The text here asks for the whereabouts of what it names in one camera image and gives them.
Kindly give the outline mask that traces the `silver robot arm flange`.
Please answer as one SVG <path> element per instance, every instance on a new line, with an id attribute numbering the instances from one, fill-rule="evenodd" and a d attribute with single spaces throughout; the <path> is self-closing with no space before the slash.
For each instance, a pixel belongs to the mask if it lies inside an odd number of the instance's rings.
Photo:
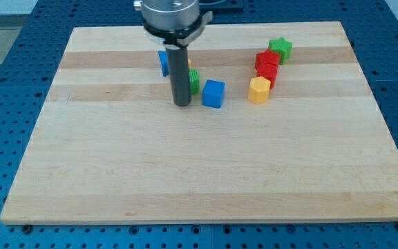
<path id="1" fill-rule="evenodd" d="M 198 0 L 135 0 L 149 37 L 169 49 L 185 48 L 203 33 L 213 12 L 200 12 Z"/>

